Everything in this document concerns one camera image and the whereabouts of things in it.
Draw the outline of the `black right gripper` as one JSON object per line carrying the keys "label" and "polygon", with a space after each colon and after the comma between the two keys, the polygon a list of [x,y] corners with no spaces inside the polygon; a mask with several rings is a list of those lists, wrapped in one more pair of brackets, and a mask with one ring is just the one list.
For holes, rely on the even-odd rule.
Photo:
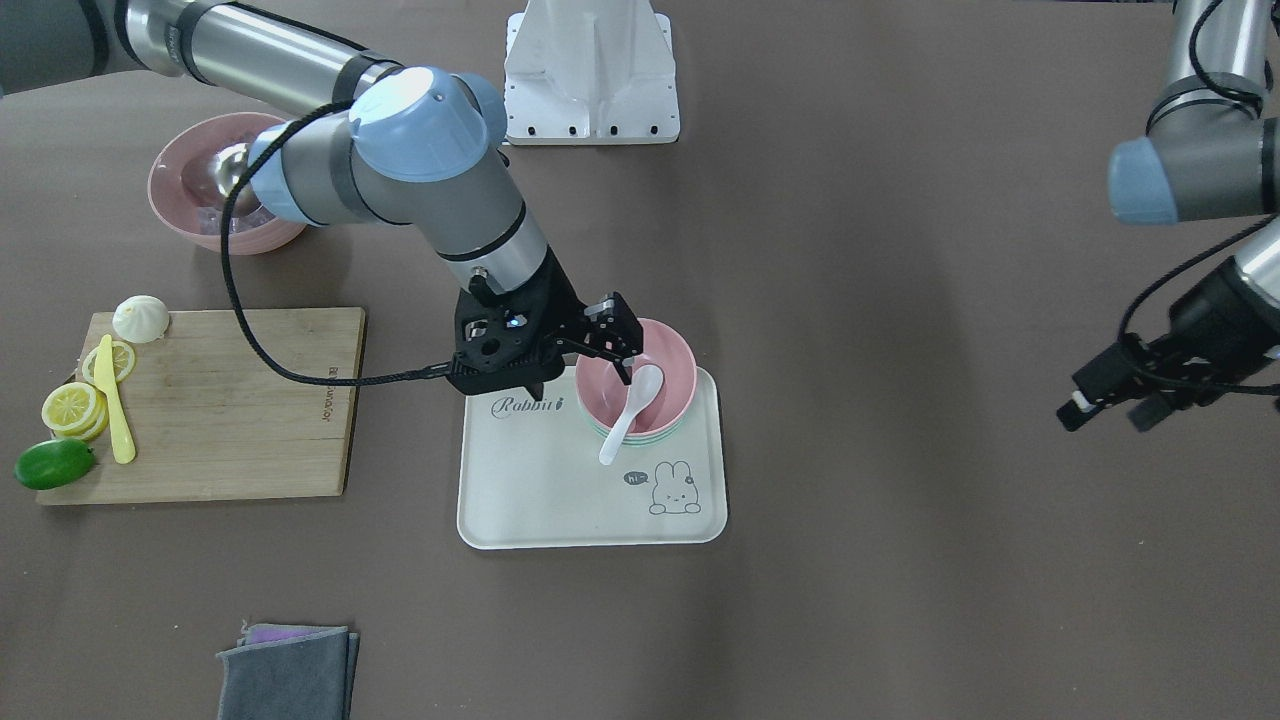
{"label": "black right gripper", "polygon": [[563,355],[603,359],[625,386],[643,352],[643,325],[618,292],[586,306],[556,254],[520,288],[497,293],[474,269],[454,309],[454,356],[448,382],[463,395],[541,386],[564,372]]}

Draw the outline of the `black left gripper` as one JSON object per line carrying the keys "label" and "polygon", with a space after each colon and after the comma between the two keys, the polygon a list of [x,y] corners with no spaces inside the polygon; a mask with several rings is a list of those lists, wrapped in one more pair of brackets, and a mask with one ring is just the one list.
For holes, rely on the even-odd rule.
{"label": "black left gripper", "polygon": [[1056,411],[1065,430],[1079,430],[1126,401],[1137,402],[1128,420],[1146,433],[1180,406],[1210,406],[1228,395],[1277,397],[1277,384],[1248,382],[1276,361],[1277,307],[1245,279],[1234,258],[1172,304],[1164,334],[1146,341],[1132,331],[1144,301],[1192,266],[1183,263],[1140,291],[1123,311],[1114,345],[1071,374],[1075,389]]}

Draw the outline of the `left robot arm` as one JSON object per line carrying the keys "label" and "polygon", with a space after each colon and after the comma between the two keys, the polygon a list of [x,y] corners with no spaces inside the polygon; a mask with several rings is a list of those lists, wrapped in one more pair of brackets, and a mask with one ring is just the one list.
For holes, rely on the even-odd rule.
{"label": "left robot arm", "polygon": [[1277,361],[1277,118],[1266,105],[1276,77],[1267,40],[1275,1],[1176,1],[1165,86],[1144,133],[1108,163],[1114,215],[1133,225],[1172,225],[1230,217],[1254,224],[1175,268],[1235,252],[1167,313],[1169,329],[1143,340],[1130,328],[1143,290],[1125,309],[1115,341],[1073,375],[1057,411],[1068,430],[1133,402],[1128,416],[1149,430],[1174,413],[1225,395],[1277,396],[1251,378]]}

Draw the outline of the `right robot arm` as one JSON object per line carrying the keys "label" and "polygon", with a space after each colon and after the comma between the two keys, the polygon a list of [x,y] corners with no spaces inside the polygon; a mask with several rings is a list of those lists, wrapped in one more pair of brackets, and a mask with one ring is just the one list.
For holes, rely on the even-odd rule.
{"label": "right robot arm", "polygon": [[515,184],[506,106],[484,78],[404,67],[241,1],[5,1],[3,92],[123,70],[188,76],[294,115],[247,149],[225,206],[252,191],[310,225],[412,225],[460,286],[454,354],[346,386],[447,379],[532,398],[577,354],[625,384],[644,331],[618,293],[585,304]]}

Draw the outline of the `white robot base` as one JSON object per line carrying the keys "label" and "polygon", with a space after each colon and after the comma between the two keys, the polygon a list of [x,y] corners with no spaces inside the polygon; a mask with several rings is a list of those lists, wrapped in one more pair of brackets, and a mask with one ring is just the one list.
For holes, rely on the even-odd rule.
{"label": "white robot base", "polygon": [[530,1],[506,23],[513,146],[675,143],[672,23],[649,1]]}

